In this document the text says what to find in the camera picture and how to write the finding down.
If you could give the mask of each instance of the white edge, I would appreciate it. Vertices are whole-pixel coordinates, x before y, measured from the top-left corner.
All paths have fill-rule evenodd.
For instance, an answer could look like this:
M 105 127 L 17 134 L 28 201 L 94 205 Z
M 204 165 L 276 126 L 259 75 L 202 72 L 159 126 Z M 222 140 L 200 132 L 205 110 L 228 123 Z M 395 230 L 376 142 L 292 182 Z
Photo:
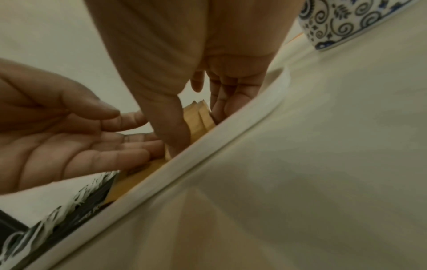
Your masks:
M 160 170 L 135 186 L 125 196 L 41 255 L 26 269 L 46 270 L 53 267 L 137 206 L 265 118 L 281 103 L 285 97 L 286 88 L 290 85 L 289 70 L 283 66 L 280 68 L 283 68 L 282 73 L 257 98 L 191 145 L 179 155 L 179 158 L 172 159 Z

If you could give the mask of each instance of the open palm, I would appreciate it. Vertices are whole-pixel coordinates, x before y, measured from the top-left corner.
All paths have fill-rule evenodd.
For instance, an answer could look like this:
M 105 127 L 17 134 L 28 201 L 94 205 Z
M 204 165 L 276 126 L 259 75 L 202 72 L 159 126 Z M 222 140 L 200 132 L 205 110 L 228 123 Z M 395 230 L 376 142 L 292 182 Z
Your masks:
M 116 133 L 146 123 L 70 79 L 0 60 L 0 193 L 161 157 L 154 134 Z

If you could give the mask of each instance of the white plastic edge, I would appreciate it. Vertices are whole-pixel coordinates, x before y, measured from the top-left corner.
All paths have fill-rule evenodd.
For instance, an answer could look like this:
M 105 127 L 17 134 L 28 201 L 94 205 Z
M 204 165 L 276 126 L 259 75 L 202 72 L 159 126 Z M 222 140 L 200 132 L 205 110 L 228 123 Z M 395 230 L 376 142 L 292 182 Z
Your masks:
M 244 108 L 230 116 L 200 140 L 135 186 L 125 196 L 82 225 L 30 264 L 26 270 L 46 270 L 107 229 L 114 222 L 164 189 L 194 166 L 217 152 L 272 112 L 285 98 L 290 85 L 287 68 Z

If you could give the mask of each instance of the hand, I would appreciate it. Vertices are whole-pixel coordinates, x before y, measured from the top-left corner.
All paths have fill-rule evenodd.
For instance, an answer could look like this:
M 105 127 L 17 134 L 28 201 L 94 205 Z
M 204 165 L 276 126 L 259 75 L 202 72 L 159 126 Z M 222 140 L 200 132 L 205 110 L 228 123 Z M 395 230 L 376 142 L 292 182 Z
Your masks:
M 145 123 L 75 81 L 0 59 L 0 193 L 161 157 L 153 134 L 116 133 Z
M 121 77 L 175 153 L 190 142 L 178 93 L 210 78 L 221 122 L 253 99 L 303 0 L 86 0 Z

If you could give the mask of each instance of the palm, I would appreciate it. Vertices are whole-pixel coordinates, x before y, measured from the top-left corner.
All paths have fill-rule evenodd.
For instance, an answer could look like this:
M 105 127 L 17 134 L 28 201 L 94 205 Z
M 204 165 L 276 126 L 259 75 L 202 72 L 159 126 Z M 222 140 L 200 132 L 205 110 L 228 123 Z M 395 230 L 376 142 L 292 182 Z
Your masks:
M 119 115 L 86 104 L 85 111 L 77 110 L 79 116 L 62 104 L 51 104 L 51 97 L 42 94 L 34 96 L 31 89 L 0 80 L 2 193 L 130 169 L 163 154 L 162 142 L 153 134 L 117 133 L 144 125 L 147 121 L 141 112 Z M 89 100 L 84 95 L 73 96 L 78 101 L 76 106 Z M 76 110 L 73 104 L 68 107 Z

